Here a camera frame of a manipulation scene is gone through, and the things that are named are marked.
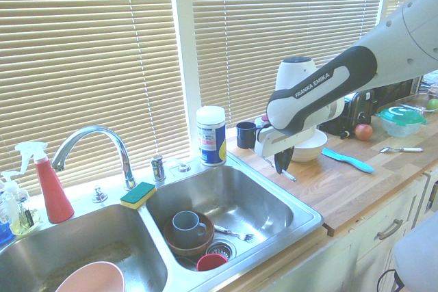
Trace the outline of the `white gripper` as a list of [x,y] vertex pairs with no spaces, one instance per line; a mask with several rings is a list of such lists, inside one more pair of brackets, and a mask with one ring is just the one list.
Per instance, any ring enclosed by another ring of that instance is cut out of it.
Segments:
[[262,128],[256,133],[254,152],[260,157],[274,155],[274,166],[278,174],[288,169],[294,154],[294,146],[311,139],[316,126],[295,135],[285,135],[273,127]]

